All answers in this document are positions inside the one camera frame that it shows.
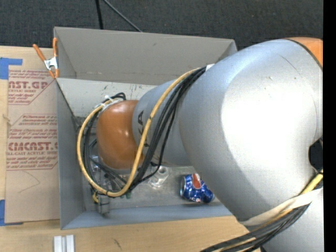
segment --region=cardboard box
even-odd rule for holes
[[[102,216],[92,203],[88,182],[76,158],[80,119],[105,95],[124,92],[139,99],[148,90],[191,69],[214,64],[235,53],[230,39],[55,28],[60,77],[57,79],[58,157],[61,228],[132,224],[230,215],[219,202],[200,205],[179,196],[179,178],[190,167],[173,167],[171,184],[155,193],[141,184],[131,199],[110,200]]]
[[[52,56],[51,49],[41,50]],[[1,47],[0,56],[7,74],[1,92],[8,106],[2,118],[8,130],[1,140],[5,223],[58,219],[56,82],[33,48]],[[47,154],[51,149],[54,154]]]

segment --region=yellow cable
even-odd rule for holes
[[[97,108],[95,108],[85,119],[85,121],[83,122],[80,130],[79,130],[79,133],[78,133],[78,138],[77,138],[77,157],[78,157],[78,162],[79,162],[79,166],[80,166],[80,169],[82,170],[83,172],[83,175],[85,176],[85,178],[89,181],[89,183],[92,185],[93,188],[95,188],[98,192],[102,193],[102,194],[105,194],[105,195],[108,195],[109,197],[119,197],[121,195],[123,195],[124,193],[127,192],[127,190],[129,189],[129,187],[131,186],[132,184],[132,181],[134,179],[134,176],[135,176],[135,173],[137,171],[137,168],[138,168],[138,165],[139,165],[139,160],[140,160],[140,157],[141,157],[141,154],[142,154],[142,149],[143,149],[143,146],[145,144],[145,140],[146,140],[146,137],[147,137],[147,133],[149,131],[149,128],[151,126],[151,123],[152,123],[152,119],[154,118],[154,116],[156,115],[160,105],[163,103],[164,99],[168,96],[168,94],[183,80],[185,79],[187,76],[189,76],[191,73],[193,73],[195,70],[197,70],[198,68],[194,69],[194,70],[191,70],[183,75],[181,75],[179,78],[177,78],[172,84],[170,84],[170,86],[165,90],[165,92],[161,95],[161,97],[159,98],[159,100],[157,101],[156,105],[154,106],[148,120],[147,120],[147,123],[145,125],[145,128],[143,130],[143,133],[142,133],[142,136],[141,136],[141,140],[140,140],[140,143],[139,143],[139,147],[138,147],[138,151],[136,153],[136,156],[135,156],[135,160],[134,160],[134,164],[133,164],[133,168],[132,168],[132,171],[131,171],[131,174],[126,182],[126,185],[118,192],[111,192],[111,191],[107,191],[105,190],[104,188],[102,188],[101,186],[99,186],[98,184],[96,184],[92,178],[90,177],[90,175],[88,174],[88,172],[86,171],[85,169],[85,166],[84,166],[84,163],[83,163],[83,160],[82,160],[82,156],[81,156],[81,139],[82,139],[82,136],[83,136],[83,132],[84,132],[84,129],[87,125],[87,123],[89,122],[89,120],[94,116],[94,114],[96,114],[97,112],[99,112],[104,105],[100,105],[98,106]]]

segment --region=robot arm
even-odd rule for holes
[[[317,173],[308,150],[323,135],[322,65],[319,39],[272,40],[243,49],[202,69],[190,87],[180,87],[184,92],[172,110],[174,120],[168,123],[167,118],[160,131],[170,131],[167,138],[157,139],[158,131],[151,130],[141,143],[145,121],[149,119],[153,128],[162,121],[161,115],[150,114],[172,81],[149,91],[132,107],[115,104],[114,114],[103,112],[101,124],[116,115],[121,121],[128,119],[118,137],[126,139],[128,149],[112,151],[99,145],[116,146],[117,140],[108,135],[118,129],[104,135],[105,126],[99,128],[98,120],[101,159],[122,169],[142,144],[139,165],[148,152],[162,164],[193,165],[238,221],[246,221],[297,196]],[[163,156],[160,149],[150,150],[147,143],[154,140],[164,145]],[[322,189],[306,213],[264,247],[269,252],[323,251],[323,236]]]

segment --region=white plastic piece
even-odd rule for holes
[[[54,252],[75,252],[75,236],[54,236]]]
[[[214,64],[211,64],[211,65],[207,65],[206,68],[205,68],[205,71],[209,70],[209,68],[211,68]]]

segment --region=cardboard sheet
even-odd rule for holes
[[[8,67],[5,223],[57,219],[56,82],[33,48],[0,50],[22,60]],[[52,57],[51,49],[41,50]]]

